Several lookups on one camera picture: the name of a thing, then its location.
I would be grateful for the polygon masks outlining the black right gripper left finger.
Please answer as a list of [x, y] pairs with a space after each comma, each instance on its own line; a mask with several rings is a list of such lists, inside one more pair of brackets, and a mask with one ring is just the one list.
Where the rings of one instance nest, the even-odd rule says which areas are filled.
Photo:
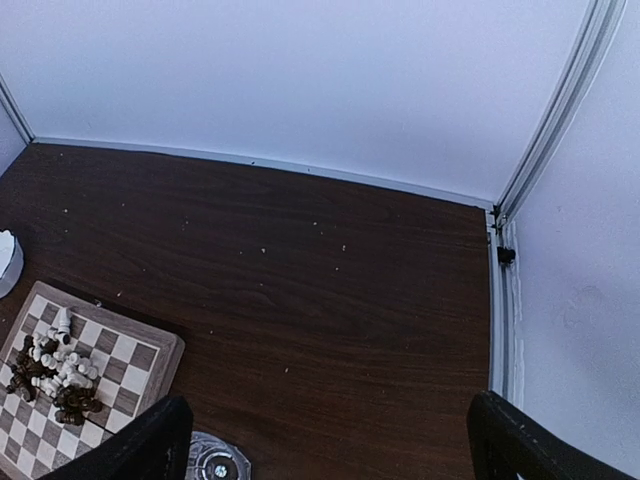
[[49, 479], [183, 479], [193, 412], [182, 396], [166, 396], [106, 442], [50, 472]]

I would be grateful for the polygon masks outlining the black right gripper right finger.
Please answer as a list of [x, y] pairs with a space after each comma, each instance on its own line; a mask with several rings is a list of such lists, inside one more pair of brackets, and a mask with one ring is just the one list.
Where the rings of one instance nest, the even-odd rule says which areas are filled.
[[476, 394], [467, 431], [477, 479], [628, 479], [569, 445], [493, 391]]

